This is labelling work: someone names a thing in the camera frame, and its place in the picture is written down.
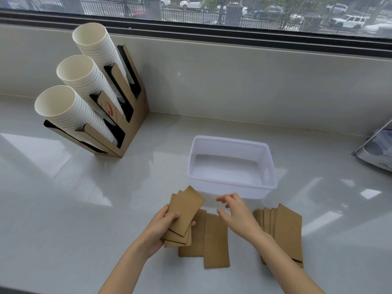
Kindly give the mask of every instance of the red logo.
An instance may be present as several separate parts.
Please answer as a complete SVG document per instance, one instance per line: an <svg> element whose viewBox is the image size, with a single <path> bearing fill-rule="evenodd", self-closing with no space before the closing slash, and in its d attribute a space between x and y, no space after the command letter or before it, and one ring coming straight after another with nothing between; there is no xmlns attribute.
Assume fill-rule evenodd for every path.
<svg viewBox="0 0 392 294"><path fill-rule="evenodd" d="M112 109L112 107L110 106L110 104L109 104L108 102L105 102L105 104L106 104L107 106L109 106L109 109L108 109L107 113L108 113L110 116L113 116L113 109Z"/></svg>

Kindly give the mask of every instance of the white car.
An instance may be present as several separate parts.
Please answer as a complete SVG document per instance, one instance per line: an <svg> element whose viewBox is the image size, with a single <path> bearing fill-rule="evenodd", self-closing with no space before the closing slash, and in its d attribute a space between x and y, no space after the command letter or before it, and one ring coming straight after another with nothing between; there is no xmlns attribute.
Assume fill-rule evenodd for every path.
<svg viewBox="0 0 392 294"><path fill-rule="evenodd" d="M369 26L364 26L361 31L369 33L369 34L375 34L378 29L380 28L385 28L385 29L392 29L392 19L388 20L386 23L380 23L380 24L372 24Z"/></svg>
<svg viewBox="0 0 392 294"><path fill-rule="evenodd" d="M161 0L161 6L164 7L170 5L170 2L170 0Z"/></svg>
<svg viewBox="0 0 392 294"><path fill-rule="evenodd" d="M384 16L384 15L379 15L376 19L375 19L375 21L374 21L374 25L375 24L379 24L379 23L387 23L388 22L388 18L386 17L386 16Z"/></svg>
<svg viewBox="0 0 392 294"><path fill-rule="evenodd" d="M365 24L366 18L363 16L344 15L341 18L332 18L329 26L332 28L346 28L359 30Z"/></svg>
<svg viewBox="0 0 392 294"><path fill-rule="evenodd" d="M220 5L218 5L218 6L216 7L216 11L219 11L219 9L220 9ZM227 10L226 5L223 6L223 10L224 10L224 11ZM242 15L247 15L247 14L248 14L248 7L242 7Z"/></svg>
<svg viewBox="0 0 392 294"><path fill-rule="evenodd" d="M179 6L182 8L182 10L187 10L187 9L200 10L202 3L203 0L186 0L186 1L181 1L179 3Z"/></svg>
<svg viewBox="0 0 392 294"><path fill-rule="evenodd" d="M302 23L303 21L303 16L299 15L299 14L292 14L290 15L290 17L288 18L288 20L292 23Z"/></svg>
<svg viewBox="0 0 392 294"><path fill-rule="evenodd" d="M327 5L327 8L328 8L329 10L331 10L331 9L333 8L333 9L332 9L332 13L333 13L333 14L341 14L341 13L346 13L348 6L347 6L347 5L344 5L344 4L336 3L336 4L335 4L335 7L334 7L334 5L332 4L332 5Z"/></svg>

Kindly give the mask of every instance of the black slot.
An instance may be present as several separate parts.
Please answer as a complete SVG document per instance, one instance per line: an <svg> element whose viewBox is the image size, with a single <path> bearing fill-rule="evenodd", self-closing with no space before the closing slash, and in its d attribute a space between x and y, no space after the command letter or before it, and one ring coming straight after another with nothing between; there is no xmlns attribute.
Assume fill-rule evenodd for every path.
<svg viewBox="0 0 392 294"><path fill-rule="evenodd" d="M129 86L130 86L130 89L132 90L132 93L135 95L135 98L137 100L140 93L141 93L141 86L139 84L139 81L136 77L135 72L132 69L132 66L130 65L130 62L127 58L127 55L125 54L124 46L117 45L117 49L118 49L118 51L119 51L119 53L125 63L125 66L127 67L128 71L130 73L130 76L132 77L132 80L134 82L134 84L129 84Z"/></svg>
<svg viewBox="0 0 392 294"><path fill-rule="evenodd" d="M104 119L104 122L107 125L107 127L109 128L109 130L113 133L115 138L117 139L117 142L118 142L117 147L121 148L122 143L125 138L125 132L118 125L112 125L105 119Z"/></svg>
<svg viewBox="0 0 392 294"><path fill-rule="evenodd" d="M68 133L66 133L65 131L63 131L62 129L60 129L59 127L56 127L55 125L53 125L53 124L52 124L51 122L49 122L47 119L43 122L43 125L44 125L45 127L47 127L47 128L58 129L58 130L60 130L61 132L64 132L65 134L67 134L69 137L71 137L71 138L77 140L75 137L69 135ZM107 152L104 152L103 150L100 150L99 148L96 148L96 147L94 147L94 146L92 146L92 145L90 145L90 144L88 144L88 143L85 143L84 141L80 141L80 140L77 140L77 141L80 142L80 143L83 143L86 147L91 148L92 150L96 151L97 153L100 153L100 154L107 154Z"/></svg>
<svg viewBox="0 0 392 294"><path fill-rule="evenodd" d="M129 123L129 122L130 122L130 119L132 118L132 115L133 115L133 107L132 107L132 105L130 104L130 102L128 101L127 97L125 97L125 94L124 94L123 90L120 88L120 86L118 85L118 83L117 83L115 77L114 77L113 74L112 74L112 68L113 68L113 66L114 66L114 63L111 64L111 65L104 66L104 69L105 69L106 73L109 75L110 79L112 79L112 81L113 81L113 83L115 84L117 90L120 92L121 97L122 97L122 98L124 99L124 101L125 101L125 103L120 103L120 106L121 106L121 108L123 109L123 111L124 111L124 113L125 113L125 118L126 118L127 122ZM91 95L90 95L90 97L91 97L95 102L96 102L96 100L97 100L98 98L97 98L97 97L96 97L96 98L93 98L93 97L95 97L96 95L97 95L97 94L91 94Z"/></svg>

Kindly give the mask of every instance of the stack of paper cups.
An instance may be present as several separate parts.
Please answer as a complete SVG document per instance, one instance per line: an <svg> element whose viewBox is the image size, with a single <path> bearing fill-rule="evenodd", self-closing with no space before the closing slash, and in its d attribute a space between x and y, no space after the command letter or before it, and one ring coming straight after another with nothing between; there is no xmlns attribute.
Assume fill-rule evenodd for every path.
<svg viewBox="0 0 392 294"><path fill-rule="evenodd" d="M90 94L103 90L113 104L124 115L115 92L110 88L105 76L99 70L92 58L76 55L62 61L57 66L57 76L69 87L73 88L102 118L113 124L107 114L91 99Z"/></svg>
<svg viewBox="0 0 392 294"><path fill-rule="evenodd" d="M66 85L58 85L42 92L34 106L37 113L46 117L52 124L79 141L101 149L75 131L83 128L87 123L117 146L117 139L105 125L104 120L91 109L74 89Z"/></svg>
<svg viewBox="0 0 392 294"><path fill-rule="evenodd" d="M124 65L106 28L98 23L82 24L74 30L72 38L81 52L91 57L98 65L110 86L116 92L117 98L123 103L124 99L104 69L104 66L116 63L128 82Z"/></svg>

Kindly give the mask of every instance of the left hand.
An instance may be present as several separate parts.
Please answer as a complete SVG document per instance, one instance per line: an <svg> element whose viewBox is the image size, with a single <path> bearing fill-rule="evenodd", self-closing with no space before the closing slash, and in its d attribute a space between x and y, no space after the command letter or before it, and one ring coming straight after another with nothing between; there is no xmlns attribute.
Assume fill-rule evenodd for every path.
<svg viewBox="0 0 392 294"><path fill-rule="evenodd" d="M166 204L155 216L151 219L147 227L140 234L138 239L143 243L146 249L147 258L154 255L164 245L164 241L160 238L168 230L170 224L178 219L178 212L171 212L166 214L169 210L169 204Z"/></svg>

